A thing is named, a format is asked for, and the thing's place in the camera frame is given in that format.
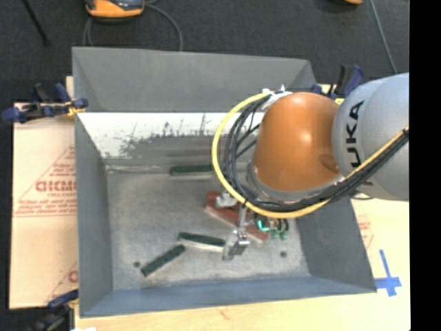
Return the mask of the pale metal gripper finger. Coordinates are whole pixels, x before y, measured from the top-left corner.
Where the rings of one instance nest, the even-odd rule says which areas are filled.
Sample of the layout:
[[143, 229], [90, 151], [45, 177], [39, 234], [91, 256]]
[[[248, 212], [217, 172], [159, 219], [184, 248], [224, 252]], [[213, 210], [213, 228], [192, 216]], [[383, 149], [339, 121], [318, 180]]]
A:
[[234, 257], [241, 256], [249, 247], [250, 241], [246, 231], [235, 228], [227, 237], [223, 248], [222, 259], [224, 261], [231, 261]]
[[234, 207], [238, 203], [238, 200], [234, 198], [227, 191], [223, 191], [214, 199], [215, 208], [231, 208]]

